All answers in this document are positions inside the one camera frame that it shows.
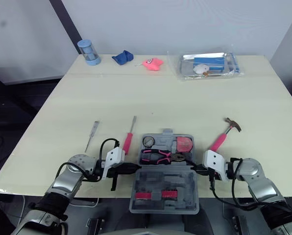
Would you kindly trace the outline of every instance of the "hammer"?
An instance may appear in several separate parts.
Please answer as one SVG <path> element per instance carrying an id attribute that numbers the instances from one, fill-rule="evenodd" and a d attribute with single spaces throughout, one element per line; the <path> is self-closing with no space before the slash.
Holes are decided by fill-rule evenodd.
<path id="1" fill-rule="evenodd" d="M 218 150 L 218 148 L 222 145 L 222 143 L 224 142 L 227 134 L 229 133 L 229 131 L 231 129 L 233 129 L 234 127 L 240 132 L 241 131 L 241 128 L 240 126 L 233 120 L 230 120 L 230 118 L 226 118 L 224 121 L 228 122 L 230 124 L 229 128 L 224 132 L 222 133 L 218 139 L 216 140 L 216 142 L 214 142 L 214 144 L 210 147 L 210 150 L 216 152 Z"/>

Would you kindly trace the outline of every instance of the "gray toolbox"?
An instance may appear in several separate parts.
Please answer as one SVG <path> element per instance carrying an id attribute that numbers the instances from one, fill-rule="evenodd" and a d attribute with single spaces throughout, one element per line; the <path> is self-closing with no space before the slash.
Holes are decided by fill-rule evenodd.
<path id="1" fill-rule="evenodd" d="M 178 140 L 191 141 L 191 149 L 184 141 L 177 145 Z M 171 162 L 158 151 L 169 159 L 182 154 L 183 160 Z M 198 213 L 197 177 L 191 170 L 195 162 L 193 136 L 173 134 L 171 129 L 164 129 L 162 134 L 145 134 L 138 161 L 142 168 L 135 173 L 129 206 L 132 213 Z"/>

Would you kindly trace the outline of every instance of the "table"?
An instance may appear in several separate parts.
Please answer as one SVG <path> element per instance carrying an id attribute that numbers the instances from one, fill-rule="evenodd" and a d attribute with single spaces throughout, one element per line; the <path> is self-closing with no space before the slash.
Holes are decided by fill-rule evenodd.
<path id="1" fill-rule="evenodd" d="M 158 56 L 160 71 L 135 66 L 151 57 L 137 55 L 119 66 L 101 55 L 101 64 L 91 67 L 78 56 L 1 169 L 0 193 L 44 195 L 58 167 L 84 152 L 95 120 L 100 124 L 87 154 L 97 157 L 104 139 L 124 142 L 137 115 L 127 161 L 136 162 L 142 134 L 172 128 L 194 136 L 200 163 L 229 117 L 242 131 L 231 131 L 219 153 L 257 159 L 283 195 L 292 196 L 292 97 L 264 56 L 238 56 L 243 76 L 186 82 L 176 79 L 166 56 Z M 116 191 L 110 191 L 112 179 L 84 182 L 76 196 L 130 197 L 134 177 L 119 176 Z M 230 189 L 216 182 L 220 197 L 231 197 Z M 198 195 L 213 197 L 208 177 L 198 176 Z M 250 197 L 245 182 L 237 182 L 236 196 Z"/>

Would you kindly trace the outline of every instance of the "clear plastic bag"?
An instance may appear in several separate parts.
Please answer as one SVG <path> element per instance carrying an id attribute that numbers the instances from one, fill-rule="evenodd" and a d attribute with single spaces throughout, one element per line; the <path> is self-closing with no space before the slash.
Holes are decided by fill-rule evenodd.
<path id="1" fill-rule="evenodd" d="M 171 53 L 168 63 L 179 80 L 231 78 L 241 75 L 241 68 L 232 52 Z"/>

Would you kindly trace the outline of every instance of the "blue item in bag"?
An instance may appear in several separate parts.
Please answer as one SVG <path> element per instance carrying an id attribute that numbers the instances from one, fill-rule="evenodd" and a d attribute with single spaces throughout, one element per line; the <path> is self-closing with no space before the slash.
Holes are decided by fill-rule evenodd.
<path id="1" fill-rule="evenodd" d="M 127 50 L 124 50 L 122 53 L 120 53 L 117 56 L 112 56 L 112 58 L 119 64 L 124 65 L 126 62 L 131 61 L 134 59 L 134 56 L 132 53 L 128 52 Z"/>
<path id="2" fill-rule="evenodd" d="M 196 57 L 194 58 L 194 67 L 196 65 L 208 65 L 209 70 L 223 70 L 224 57 L 217 57 L 217 58 Z"/>

